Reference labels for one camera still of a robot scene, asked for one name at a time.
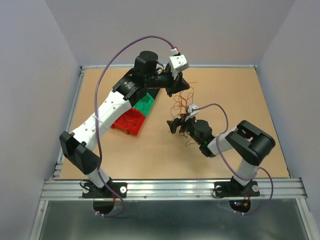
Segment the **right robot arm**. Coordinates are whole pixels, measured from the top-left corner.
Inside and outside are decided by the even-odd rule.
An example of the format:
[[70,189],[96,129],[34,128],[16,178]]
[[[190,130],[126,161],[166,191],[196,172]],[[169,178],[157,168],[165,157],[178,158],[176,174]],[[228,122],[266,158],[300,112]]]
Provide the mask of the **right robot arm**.
[[177,131],[180,134],[188,134],[206,157],[221,156],[229,150],[235,150],[241,156],[237,170],[232,170],[232,178],[214,187],[213,195],[216,198],[244,197],[247,192],[251,193],[251,184],[258,167],[276,145],[272,136],[246,120],[217,136],[213,135],[207,121],[197,120],[195,117],[177,117],[168,120],[167,124],[172,134]]

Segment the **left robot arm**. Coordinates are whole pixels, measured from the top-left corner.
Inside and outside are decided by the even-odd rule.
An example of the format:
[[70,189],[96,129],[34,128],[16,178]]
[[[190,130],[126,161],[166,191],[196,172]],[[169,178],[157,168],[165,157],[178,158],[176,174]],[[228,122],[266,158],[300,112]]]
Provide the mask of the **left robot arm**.
[[158,55],[142,51],[134,66],[112,87],[101,105],[94,105],[94,113],[72,132],[64,131],[60,137],[62,153],[93,184],[100,197],[111,193],[111,178],[100,169],[102,156],[96,155],[100,138],[125,112],[142,99],[149,89],[165,89],[168,96],[189,89],[182,72],[189,68],[187,58],[176,48],[171,50],[168,64],[159,71]]

